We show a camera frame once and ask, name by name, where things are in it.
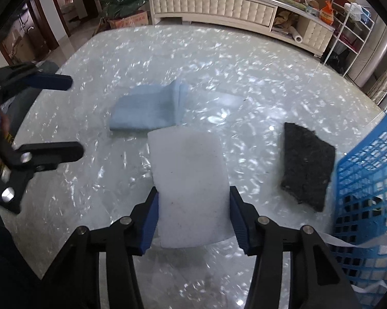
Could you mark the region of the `white foam pad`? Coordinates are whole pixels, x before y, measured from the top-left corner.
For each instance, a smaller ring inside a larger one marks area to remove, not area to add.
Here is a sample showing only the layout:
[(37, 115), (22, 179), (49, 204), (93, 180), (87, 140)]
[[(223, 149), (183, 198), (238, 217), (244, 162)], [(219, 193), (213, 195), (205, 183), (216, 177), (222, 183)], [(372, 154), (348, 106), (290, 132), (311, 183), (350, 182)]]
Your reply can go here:
[(233, 236), (230, 184), (219, 138), (183, 126), (147, 135), (158, 191), (163, 248), (192, 248)]

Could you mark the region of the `dark grey chair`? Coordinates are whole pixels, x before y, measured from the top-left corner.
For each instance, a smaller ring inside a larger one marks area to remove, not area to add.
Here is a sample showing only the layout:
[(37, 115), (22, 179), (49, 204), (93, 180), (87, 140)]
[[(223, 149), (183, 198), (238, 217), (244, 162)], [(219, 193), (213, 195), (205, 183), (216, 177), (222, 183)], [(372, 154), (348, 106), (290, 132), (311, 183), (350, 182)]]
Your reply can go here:
[[(43, 70), (43, 72), (50, 74), (55, 74), (59, 70), (59, 66), (50, 61), (39, 62), (38, 67)], [(3, 114), (8, 118), (8, 132), (11, 136), (15, 137), (17, 135), (24, 118), (40, 93), (41, 89), (29, 87), (1, 105), (0, 108)]]

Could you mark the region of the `blue plastic basket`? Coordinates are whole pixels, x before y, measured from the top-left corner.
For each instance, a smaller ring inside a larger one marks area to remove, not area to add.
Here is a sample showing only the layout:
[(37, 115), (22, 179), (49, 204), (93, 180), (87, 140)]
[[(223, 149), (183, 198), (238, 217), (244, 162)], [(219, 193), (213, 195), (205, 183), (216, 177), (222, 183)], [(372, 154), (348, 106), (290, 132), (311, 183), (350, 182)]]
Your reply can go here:
[[(387, 113), (337, 164), (330, 246), (362, 308), (387, 308)], [(384, 200), (371, 217), (368, 200)]]

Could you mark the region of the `light blue folded cloth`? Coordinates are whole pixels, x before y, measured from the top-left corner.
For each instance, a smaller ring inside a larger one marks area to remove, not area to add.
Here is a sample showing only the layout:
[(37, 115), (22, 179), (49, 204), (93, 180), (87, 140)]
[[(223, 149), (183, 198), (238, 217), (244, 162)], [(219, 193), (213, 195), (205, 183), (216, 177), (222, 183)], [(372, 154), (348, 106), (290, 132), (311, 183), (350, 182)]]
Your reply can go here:
[(179, 126), (189, 86), (179, 80), (170, 84), (142, 84), (117, 100), (112, 108), (111, 131), (152, 131)]

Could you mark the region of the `black scouring pad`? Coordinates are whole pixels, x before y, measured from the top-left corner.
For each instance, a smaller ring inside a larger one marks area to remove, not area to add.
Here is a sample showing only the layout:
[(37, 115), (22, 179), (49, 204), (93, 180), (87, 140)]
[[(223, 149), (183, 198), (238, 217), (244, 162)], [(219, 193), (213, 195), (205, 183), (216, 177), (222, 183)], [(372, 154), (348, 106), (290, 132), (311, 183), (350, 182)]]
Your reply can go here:
[(335, 164), (335, 147), (321, 140), (315, 132), (286, 122), (283, 159), (281, 189), (299, 204), (322, 212)]

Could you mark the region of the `cardboard box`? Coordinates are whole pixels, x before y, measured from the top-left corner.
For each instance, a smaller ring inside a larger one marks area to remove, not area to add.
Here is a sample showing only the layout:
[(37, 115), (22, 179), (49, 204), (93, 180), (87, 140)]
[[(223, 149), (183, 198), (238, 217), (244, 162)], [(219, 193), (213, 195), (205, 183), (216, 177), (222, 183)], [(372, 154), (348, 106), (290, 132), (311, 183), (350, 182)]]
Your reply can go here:
[(149, 24), (146, 11), (138, 11), (137, 13), (126, 18), (117, 20), (108, 20), (111, 29), (121, 29), (127, 27), (142, 27)]

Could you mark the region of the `cream tufted tv cabinet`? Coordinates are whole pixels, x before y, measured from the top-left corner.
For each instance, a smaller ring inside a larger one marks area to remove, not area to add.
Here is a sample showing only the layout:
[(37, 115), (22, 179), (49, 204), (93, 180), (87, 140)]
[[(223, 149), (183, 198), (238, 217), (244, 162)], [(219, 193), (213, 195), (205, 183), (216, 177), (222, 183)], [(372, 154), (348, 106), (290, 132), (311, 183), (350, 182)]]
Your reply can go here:
[[(277, 0), (149, 0), (152, 22), (180, 18), (184, 22), (216, 24), (283, 40), (318, 57), (328, 47), (333, 28), (301, 9)], [(287, 29), (302, 36), (297, 43)]]

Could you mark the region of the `silver refrigerator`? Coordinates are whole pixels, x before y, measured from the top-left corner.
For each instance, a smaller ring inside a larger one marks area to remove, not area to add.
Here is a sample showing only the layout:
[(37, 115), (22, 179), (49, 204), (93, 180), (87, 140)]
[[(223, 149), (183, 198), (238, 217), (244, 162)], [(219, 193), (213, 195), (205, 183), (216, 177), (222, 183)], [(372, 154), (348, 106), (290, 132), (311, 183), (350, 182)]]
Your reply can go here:
[(358, 87), (362, 88), (376, 70), (387, 52), (387, 26), (382, 18), (377, 16), (373, 29), (362, 48), (360, 54), (355, 58), (347, 75)]

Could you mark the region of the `white paper roll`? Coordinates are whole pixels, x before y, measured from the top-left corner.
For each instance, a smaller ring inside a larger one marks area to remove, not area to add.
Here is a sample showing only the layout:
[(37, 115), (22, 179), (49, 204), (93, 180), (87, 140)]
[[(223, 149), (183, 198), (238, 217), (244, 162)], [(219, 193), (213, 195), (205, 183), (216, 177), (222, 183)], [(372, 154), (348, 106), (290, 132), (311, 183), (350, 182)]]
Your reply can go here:
[(297, 43), (303, 42), (302, 36), (299, 34), (299, 32), (294, 27), (289, 27), (287, 29), (287, 31), (291, 35), (293, 40), (295, 40), (295, 42), (297, 42)]

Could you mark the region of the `orange bag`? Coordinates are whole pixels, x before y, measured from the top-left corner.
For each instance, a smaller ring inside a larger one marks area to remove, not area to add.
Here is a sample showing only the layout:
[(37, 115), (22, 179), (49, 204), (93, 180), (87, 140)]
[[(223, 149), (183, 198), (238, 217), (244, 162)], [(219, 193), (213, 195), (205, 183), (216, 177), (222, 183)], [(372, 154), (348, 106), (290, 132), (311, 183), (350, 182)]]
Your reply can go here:
[(332, 25), (334, 22), (334, 13), (331, 0), (326, 1), (326, 5), (319, 11), (319, 18), (327, 25)]

